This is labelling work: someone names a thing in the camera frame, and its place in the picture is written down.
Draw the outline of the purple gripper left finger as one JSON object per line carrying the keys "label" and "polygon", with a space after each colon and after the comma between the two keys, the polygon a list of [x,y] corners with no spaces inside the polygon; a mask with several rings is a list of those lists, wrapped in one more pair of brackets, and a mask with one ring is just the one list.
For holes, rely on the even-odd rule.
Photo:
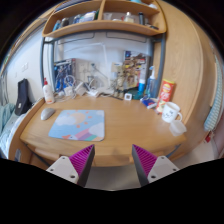
{"label": "purple gripper left finger", "polygon": [[70,157],[61,156],[47,171],[76,185],[86,185],[95,156],[95,146],[90,145]]}

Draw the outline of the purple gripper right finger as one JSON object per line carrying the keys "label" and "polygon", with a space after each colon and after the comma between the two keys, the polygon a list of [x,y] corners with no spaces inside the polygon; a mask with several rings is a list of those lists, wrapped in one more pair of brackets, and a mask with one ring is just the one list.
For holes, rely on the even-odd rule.
{"label": "purple gripper right finger", "polygon": [[166,156],[155,156],[137,145],[132,145],[132,157],[141,186],[146,186],[178,171]]}

